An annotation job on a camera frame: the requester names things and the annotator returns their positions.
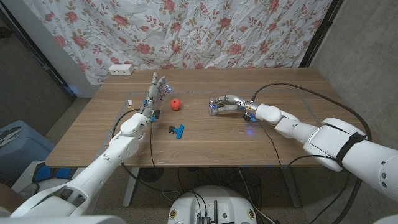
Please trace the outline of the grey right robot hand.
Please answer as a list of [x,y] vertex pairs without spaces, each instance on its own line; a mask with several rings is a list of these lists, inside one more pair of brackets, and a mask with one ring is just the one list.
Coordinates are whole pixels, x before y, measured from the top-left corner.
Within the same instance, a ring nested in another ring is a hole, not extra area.
[[245,121],[256,122],[254,114],[258,108],[258,104],[248,101],[236,95],[225,95],[217,98],[210,98],[208,103],[208,114],[215,116],[221,111],[244,110],[243,118]]

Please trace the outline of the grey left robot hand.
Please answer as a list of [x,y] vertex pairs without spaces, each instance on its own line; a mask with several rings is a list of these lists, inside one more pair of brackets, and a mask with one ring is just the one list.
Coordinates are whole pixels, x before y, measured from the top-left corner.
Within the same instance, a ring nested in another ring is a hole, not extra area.
[[157,72],[153,73],[152,83],[148,89],[147,97],[144,100],[140,114],[143,114],[149,121],[159,119],[160,107],[165,97],[171,92],[165,76],[158,77]]

